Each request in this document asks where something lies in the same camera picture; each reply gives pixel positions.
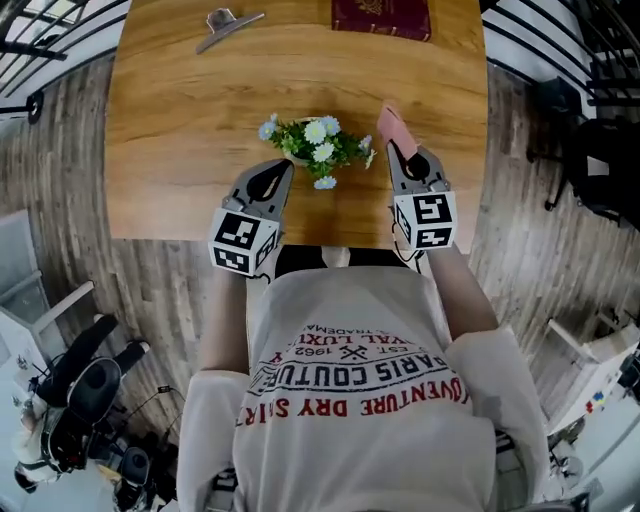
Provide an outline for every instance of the person's arm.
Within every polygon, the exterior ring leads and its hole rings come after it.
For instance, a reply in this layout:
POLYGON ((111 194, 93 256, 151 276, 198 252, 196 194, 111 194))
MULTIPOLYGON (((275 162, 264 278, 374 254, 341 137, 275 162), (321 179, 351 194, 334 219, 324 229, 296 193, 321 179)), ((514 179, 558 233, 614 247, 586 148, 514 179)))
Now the person's arm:
POLYGON ((497 329, 498 320, 491 303, 458 247, 428 251, 427 256, 451 338, 455 341, 466 333, 497 329))
POLYGON ((200 369, 248 374, 245 278, 216 267, 207 286, 205 328, 200 341, 200 369))

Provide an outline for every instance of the flower bouquet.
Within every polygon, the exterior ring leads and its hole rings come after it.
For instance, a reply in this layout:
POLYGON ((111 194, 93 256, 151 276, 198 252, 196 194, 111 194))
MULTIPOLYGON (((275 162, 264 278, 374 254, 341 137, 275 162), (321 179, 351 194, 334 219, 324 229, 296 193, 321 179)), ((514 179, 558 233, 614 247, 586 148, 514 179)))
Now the flower bouquet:
POLYGON ((271 141, 295 164, 309 169, 318 190, 332 189, 337 180, 331 175, 336 167, 350 165, 361 159, 368 169, 376 152, 371 147, 371 135, 359 139, 343 132, 335 117, 310 117, 284 123, 277 114, 264 123, 258 134, 271 141))

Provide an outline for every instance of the graphic print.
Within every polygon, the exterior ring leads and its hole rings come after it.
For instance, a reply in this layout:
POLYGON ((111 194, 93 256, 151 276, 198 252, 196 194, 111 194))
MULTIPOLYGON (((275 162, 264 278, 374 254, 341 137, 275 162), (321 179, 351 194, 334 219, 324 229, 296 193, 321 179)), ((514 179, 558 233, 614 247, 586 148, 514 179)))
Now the graphic print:
POLYGON ((251 249, 259 225, 260 222, 256 219, 227 213, 220 223, 220 229, 216 234, 215 241, 238 247, 239 249, 251 249))
POLYGON ((244 254, 236 254, 218 247, 213 248, 213 254, 219 266, 236 272, 249 273, 249 258, 244 254))
POLYGON ((451 222, 451 211, 447 204, 447 196, 431 195, 413 198, 418 224, 439 224, 451 222))
POLYGON ((433 249, 434 247, 446 247, 451 238, 451 228, 424 229, 418 231, 416 249, 433 249))
POLYGON ((256 255, 256 268, 262 265, 262 262, 267 259, 267 256, 271 254, 271 251, 276 248, 276 234, 277 233, 274 231, 264 245, 260 247, 260 250, 256 255))
POLYGON ((404 233, 404 236, 407 237, 407 240, 411 240, 411 226, 398 205, 396 205, 396 219, 398 224, 400 224, 400 229, 404 233))
POLYGON ((307 325, 286 348, 263 355, 237 427, 293 416, 392 414, 432 400, 471 407, 441 357, 388 332, 307 325))

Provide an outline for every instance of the metal clip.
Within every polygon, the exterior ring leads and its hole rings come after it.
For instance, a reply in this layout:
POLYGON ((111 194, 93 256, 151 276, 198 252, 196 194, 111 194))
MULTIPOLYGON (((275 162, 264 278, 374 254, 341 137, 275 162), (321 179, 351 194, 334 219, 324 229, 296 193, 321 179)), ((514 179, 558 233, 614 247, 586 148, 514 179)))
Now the metal clip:
POLYGON ((442 163, 428 149, 418 146, 418 152, 407 161, 392 140, 387 144, 387 157, 394 195, 451 190, 442 163))
POLYGON ((216 9, 207 16, 207 25, 211 29, 212 34, 196 47, 196 54, 200 55, 229 34, 232 34, 249 23, 264 18, 264 16, 265 14, 260 12, 236 19, 230 9, 216 9))

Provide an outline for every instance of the pink paper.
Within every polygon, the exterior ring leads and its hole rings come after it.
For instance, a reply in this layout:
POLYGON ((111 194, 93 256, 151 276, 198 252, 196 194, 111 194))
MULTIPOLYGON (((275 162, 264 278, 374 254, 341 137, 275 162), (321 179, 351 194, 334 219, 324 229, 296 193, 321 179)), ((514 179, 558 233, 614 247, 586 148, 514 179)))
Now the pink paper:
POLYGON ((405 160, 418 152, 418 144, 409 132, 400 114, 390 105, 383 104, 378 118, 378 131, 386 146, 390 140, 395 142, 405 160))

